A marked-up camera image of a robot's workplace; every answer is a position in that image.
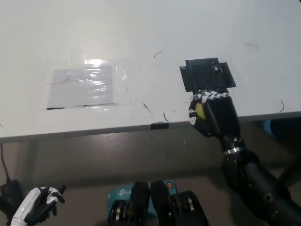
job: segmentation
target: yellow ball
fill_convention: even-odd
[[[198,117],[200,117],[202,119],[206,119],[204,110],[203,110],[203,106],[201,103],[196,104],[196,113],[197,113]]]

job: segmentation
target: white table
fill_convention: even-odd
[[[0,28],[1,142],[150,129],[163,113],[188,125],[179,66],[208,57],[228,63],[241,119],[301,115],[299,0],[3,1]],[[124,59],[129,101],[46,110],[47,69],[74,52]]]

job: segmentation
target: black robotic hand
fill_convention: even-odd
[[[53,215],[57,215],[56,204],[57,202],[65,203],[65,199],[62,197],[66,186],[61,186],[58,190],[54,187],[39,187],[36,188],[40,191],[39,200],[36,201],[33,212],[25,219],[29,226],[33,226],[37,223],[42,223],[50,217],[50,212]]]
[[[191,124],[205,137],[217,137],[226,151],[244,146],[240,125],[232,99],[228,93],[201,91],[189,107]]]

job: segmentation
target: white robotic hand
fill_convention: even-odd
[[[61,186],[58,190],[53,187],[32,189],[14,214],[10,225],[33,226],[47,220],[51,210],[56,215],[56,203],[65,202],[62,197],[65,188],[66,186]]]

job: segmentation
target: blue box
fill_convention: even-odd
[[[168,187],[170,195],[177,193],[174,180],[164,180],[163,182]],[[129,200],[130,199],[132,187],[133,187],[133,185],[116,187],[113,191],[111,191],[108,194],[108,212],[110,212],[112,204],[114,203],[115,200],[117,200],[117,199]],[[155,208],[152,204],[151,198],[150,198],[150,204],[149,204],[147,218],[149,218],[149,219],[158,218]]]

